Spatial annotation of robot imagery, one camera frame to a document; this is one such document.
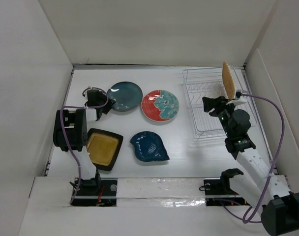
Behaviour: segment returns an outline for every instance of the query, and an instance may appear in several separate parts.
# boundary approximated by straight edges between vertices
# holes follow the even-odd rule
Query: white table surface
[[[179,100],[179,113],[170,122],[151,121],[138,106],[130,112],[111,110],[107,115],[103,114],[101,120],[89,123],[88,130],[98,128],[124,137],[113,169],[110,172],[100,171],[101,177],[218,177],[222,171],[229,168],[243,170],[227,152],[224,140],[202,145],[193,143],[192,121],[185,100],[182,71],[183,68],[176,67],[74,71],[66,105],[83,106],[86,100],[81,93],[88,86],[107,90],[121,81],[138,84],[143,96],[152,90],[164,89],[172,92]],[[245,88],[241,70],[237,69],[237,75]],[[135,157],[129,141],[134,134],[141,131],[152,131],[162,138],[170,157],[168,163],[145,163]],[[262,158],[268,163],[268,150],[259,125],[251,127],[248,134]],[[48,176],[64,175],[77,176],[76,163],[59,148],[54,147]]]

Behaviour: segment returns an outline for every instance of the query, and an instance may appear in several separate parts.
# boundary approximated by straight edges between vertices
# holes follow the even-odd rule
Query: ceramic dish
[[[110,171],[117,160],[123,136],[100,129],[90,129],[86,145],[92,163],[99,170]]]
[[[141,103],[143,93],[141,88],[135,83],[120,82],[107,91],[107,96],[116,101],[112,109],[119,112],[127,112]]]
[[[134,146],[135,156],[140,161],[168,161],[169,156],[163,141],[156,133],[143,131],[134,135],[130,143]]]
[[[142,100],[142,111],[153,121],[168,121],[176,116],[179,102],[176,96],[166,90],[154,90]]]

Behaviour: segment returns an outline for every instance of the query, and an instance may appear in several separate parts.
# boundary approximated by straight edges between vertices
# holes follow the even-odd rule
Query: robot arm
[[[223,96],[214,99],[203,97],[204,111],[219,118],[224,128],[227,151],[246,169],[255,183],[240,170],[231,169],[222,173],[222,184],[225,189],[233,190],[255,207],[270,177],[258,209],[264,228],[273,236],[298,230],[299,193],[293,193],[274,174],[269,174],[270,167],[263,161],[247,134],[251,126],[249,114],[244,110],[235,110],[236,105],[244,104],[247,100],[241,93],[237,97],[231,101]]]
[[[75,111],[62,111],[66,136],[73,153],[77,157],[77,164],[81,173],[81,178],[71,184],[73,187],[76,187],[80,183],[78,189],[84,192],[84,194],[98,195],[101,190],[101,179],[86,149],[88,142],[87,122],[99,120],[103,113],[107,114],[111,110],[115,101],[107,99],[105,92],[90,87],[84,90],[82,95],[87,99],[83,108]],[[56,147],[60,147],[62,151],[65,151],[73,159],[62,131],[60,110],[56,113],[53,142]]]

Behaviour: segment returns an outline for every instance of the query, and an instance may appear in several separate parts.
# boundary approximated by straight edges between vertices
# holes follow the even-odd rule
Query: blue shell-shaped dish
[[[118,112],[127,112],[141,103],[143,93],[141,88],[135,83],[120,82],[107,91],[107,96],[116,101],[112,109]]]
[[[169,156],[163,141],[156,133],[143,131],[132,137],[130,143],[134,146],[135,156],[140,161],[168,161]]]

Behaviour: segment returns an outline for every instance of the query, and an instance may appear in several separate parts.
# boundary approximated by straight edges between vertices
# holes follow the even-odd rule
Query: wire dish rack
[[[235,81],[236,90],[245,90],[241,86],[235,69],[230,66],[231,73]],[[188,69],[183,71],[183,80],[186,88],[188,106],[192,113],[194,124],[194,139],[216,138],[226,136],[219,119],[211,117],[204,112],[202,97],[217,98],[227,97],[222,80],[222,67],[208,67],[204,69]],[[254,110],[247,104],[237,107],[247,111],[250,115],[251,126],[256,126],[257,122]]]

